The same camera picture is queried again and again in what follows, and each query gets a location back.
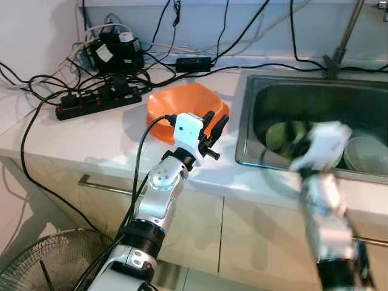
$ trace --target orange bowl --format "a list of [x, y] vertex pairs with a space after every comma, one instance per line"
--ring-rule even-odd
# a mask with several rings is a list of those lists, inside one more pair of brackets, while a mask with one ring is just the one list
[[[159, 116], [166, 114], [180, 114], [191, 112], [197, 116], [204, 116], [209, 111], [215, 115], [205, 130], [207, 136], [219, 119], [229, 114], [229, 107], [213, 91], [201, 84], [193, 83], [159, 91], [150, 95], [147, 103], [147, 125]], [[168, 144], [174, 143], [174, 128], [167, 120], [162, 120], [154, 125], [150, 131], [156, 139]]]

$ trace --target power adapter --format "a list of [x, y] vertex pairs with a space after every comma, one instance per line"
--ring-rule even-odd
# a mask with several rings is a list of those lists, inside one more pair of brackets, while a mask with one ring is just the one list
[[210, 72], [211, 68], [212, 68], [211, 57], [180, 58], [176, 60], [176, 64], [175, 64], [175, 70], [177, 73]]

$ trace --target plastic bowl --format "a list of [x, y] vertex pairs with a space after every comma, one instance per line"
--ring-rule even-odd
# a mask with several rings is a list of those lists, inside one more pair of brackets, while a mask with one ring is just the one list
[[344, 159], [349, 170], [388, 175], [388, 147], [375, 138], [360, 136], [349, 140]]
[[[229, 107], [213, 91], [201, 84], [193, 83], [159, 91], [150, 95], [147, 103], [147, 125], [159, 116], [166, 114], [180, 114], [191, 112], [197, 116], [204, 116], [209, 111], [215, 115], [205, 130], [207, 136], [220, 118], [229, 114]], [[155, 124], [150, 131], [151, 135], [168, 144], [174, 143], [174, 128], [166, 120]]]

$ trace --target wall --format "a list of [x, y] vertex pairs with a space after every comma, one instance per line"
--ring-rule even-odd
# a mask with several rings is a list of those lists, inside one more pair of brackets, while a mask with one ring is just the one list
[[0, 270], [38, 238], [75, 225], [10, 159], [0, 159]]
[[[101, 24], [104, 16], [115, 13], [143, 41], [150, 41], [158, 22], [162, 3], [165, 1], [147, 1], [148, 5], [139, 5], [139, 1], [89, 0], [88, 15], [94, 25]], [[209, 3], [225, 3], [212, 0]], [[227, 29], [223, 40], [234, 40], [256, 13], [259, 4], [241, 4], [242, 2], [262, 2], [259, 0], [232, 1], [227, 15]], [[295, 7], [301, 1], [295, 1]], [[355, 1], [311, 1], [295, 15], [296, 41], [299, 56], [302, 58], [318, 58], [331, 55], [340, 43], [347, 20], [352, 12]], [[222, 29], [224, 5], [193, 4], [195, 1], [182, 1], [181, 22], [177, 28], [175, 44], [191, 49], [201, 49], [216, 43]], [[289, 11], [289, 2], [273, 0], [265, 9], [263, 27], [267, 27], [274, 19]], [[157, 43], [170, 44], [172, 38], [171, 23], [175, 18], [170, 6], [162, 22]], [[376, 60], [386, 62], [388, 58], [388, 24], [383, 22], [383, 12], [370, 4], [364, 6], [354, 33], [349, 41], [345, 63], [354, 64], [367, 61], [374, 65]], [[249, 39], [258, 27], [259, 21], [252, 25], [245, 39]], [[289, 18], [272, 29], [260, 42], [249, 48], [245, 55], [263, 56], [272, 59], [292, 57]]]
[[[75, 5], [74, 0], [2, 1], [0, 61], [26, 80], [52, 72], [77, 39]], [[0, 88], [0, 134], [35, 105], [35, 98], [28, 98], [23, 92]]]

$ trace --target kitchen countertop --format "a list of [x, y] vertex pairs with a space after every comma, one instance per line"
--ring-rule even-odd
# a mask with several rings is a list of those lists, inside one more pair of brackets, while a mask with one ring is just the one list
[[[153, 82], [162, 81], [169, 72], [150, 70]], [[218, 161], [207, 157], [201, 168], [190, 173], [186, 187], [190, 190], [226, 197], [241, 198], [290, 209], [298, 208], [299, 177], [286, 171], [240, 165], [235, 161], [239, 119], [243, 106], [246, 78], [249, 75], [316, 76], [293, 70], [229, 70], [202, 78], [179, 80], [167, 87], [199, 82], [214, 90], [230, 106], [230, 121], [213, 150], [220, 152]], [[343, 74], [346, 79], [388, 81], [386, 74]], [[101, 113], [58, 121], [53, 107], [46, 105], [36, 119], [25, 144], [26, 155], [41, 156], [88, 173], [133, 177], [139, 140], [146, 129], [147, 99]], [[0, 155], [19, 158], [22, 134], [32, 114], [0, 135]], [[172, 149], [152, 137], [143, 147], [140, 178]], [[367, 182], [339, 181], [341, 193], [352, 210], [374, 214], [378, 223], [388, 219], [388, 186]]]

